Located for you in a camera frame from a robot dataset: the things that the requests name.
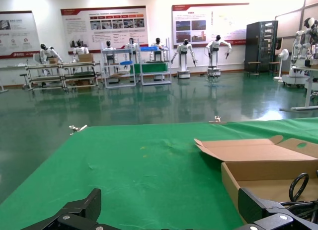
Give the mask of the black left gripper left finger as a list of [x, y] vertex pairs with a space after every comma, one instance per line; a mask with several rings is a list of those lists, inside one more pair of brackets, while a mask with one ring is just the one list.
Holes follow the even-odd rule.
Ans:
[[101, 190], [93, 189], [81, 200], [66, 203], [55, 215], [26, 227], [26, 230], [98, 230]]

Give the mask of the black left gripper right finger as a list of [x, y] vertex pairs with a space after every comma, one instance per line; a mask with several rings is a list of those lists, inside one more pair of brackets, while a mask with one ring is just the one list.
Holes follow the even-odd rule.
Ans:
[[238, 212], [246, 224], [240, 230], [316, 230], [318, 225], [292, 214], [275, 201], [260, 199], [248, 189], [238, 191]]

